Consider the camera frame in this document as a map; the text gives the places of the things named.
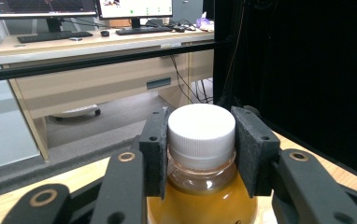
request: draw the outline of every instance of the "orange liquid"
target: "orange liquid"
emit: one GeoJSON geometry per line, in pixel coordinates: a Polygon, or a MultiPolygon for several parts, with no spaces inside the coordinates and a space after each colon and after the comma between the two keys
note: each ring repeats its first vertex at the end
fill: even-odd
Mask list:
{"type": "Polygon", "coordinates": [[[251,199],[240,175],[212,194],[189,194],[168,182],[163,201],[148,198],[151,224],[246,224],[256,217],[257,199],[251,199]]]}

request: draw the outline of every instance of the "plastic bottle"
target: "plastic bottle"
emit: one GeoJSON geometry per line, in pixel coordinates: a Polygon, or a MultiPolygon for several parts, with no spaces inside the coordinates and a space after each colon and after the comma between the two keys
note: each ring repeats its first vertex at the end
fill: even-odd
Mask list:
{"type": "Polygon", "coordinates": [[[216,105],[185,105],[168,120],[164,200],[148,198],[151,224],[246,224],[256,217],[234,164],[235,119],[216,105]]]}

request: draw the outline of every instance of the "computer monitor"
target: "computer monitor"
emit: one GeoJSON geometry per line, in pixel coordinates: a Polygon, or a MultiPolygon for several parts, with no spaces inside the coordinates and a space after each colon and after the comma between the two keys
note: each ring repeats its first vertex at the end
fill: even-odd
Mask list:
{"type": "Polygon", "coordinates": [[[100,20],[131,19],[132,28],[140,28],[141,18],[173,16],[172,0],[96,0],[100,20]]]}
{"type": "Polygon", "coordinates": [[[96,16],[93,0],[0,0],[0,20],[46,19],[50,32],[60,32],[59,18],[96,16]]]}

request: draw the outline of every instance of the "wooden desk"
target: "wooden desk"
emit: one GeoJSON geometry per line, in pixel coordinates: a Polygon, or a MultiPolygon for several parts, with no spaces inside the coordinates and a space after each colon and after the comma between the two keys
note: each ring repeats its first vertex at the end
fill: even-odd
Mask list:
{"type": "MultiPolygon", "coordinates": [[[[286,148],[297,148],[303,149],[303,147],[298,146],[292,141],[278,135],[280,139],[280,147],[282,149],[286,148]]],[[[332,177],[338,182],[349,188],[357,190],[357,176],[352,175],[345,170],[337,167],[336,165],[324,160],[323,158],[317,157],[325,169],[332,175],[332,177]]],[[[82,188],[83,186],[93,182],[94,180],[102,177],[106,172],[108,164],[108,159],[97,161],[78,169],[66,172],[61,175],[54,176],[52,178],[37,182],[33,185],[24,187],[22,189],[14,190],[10,193],[0,196],[0,223],[3,218],[7,215],[8,211],[12,206],[15,205],[16,201],[20,199],[22,195],[30,191],[31,189],[37,188],[41,185],[60,183],[67,185],[71,192],[82,188]]],[[[277,223],[275,215],[271,206],[271,197],[259,197],[259,207],[256,222],[257,224],[274,224],[277,223]]]]}
{"type": "MultiPolygon", "coordinates": [[[[214,39],[213,33],[159,33],[147,35],[115,35],[84,37],[20,44],[16,36],[0,45],[3,68],[38,66],[41,64],[92,59],[129,52],[191,45],[214,39]]],[[[178,71],[187,83],[212,77],[213,50],[175,55],[178,71]]],[[[175,107],[186,105],[178,84],[177,73],[170,57],[151,58],[129,63],[115,63],[43,76],[11,79],[10,84],[23,115],[45,160],[49,159],[45,117],[86,105],[101,104],[146,91],[158,91],[175,107]],[[167,80],[166,85],[149,89],[147,82],[167,80]]]]}

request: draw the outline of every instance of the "bottle cap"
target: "bottle cap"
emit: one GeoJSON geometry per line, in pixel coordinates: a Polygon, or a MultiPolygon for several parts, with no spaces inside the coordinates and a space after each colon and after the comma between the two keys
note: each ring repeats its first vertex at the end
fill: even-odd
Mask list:
{"type": "Polygon", "coordinates": [[[193,169],[212,169],[226,163],[234,152],[235,119],[217,105],[185,105],[168,120],[172,158],[193,169]]]}

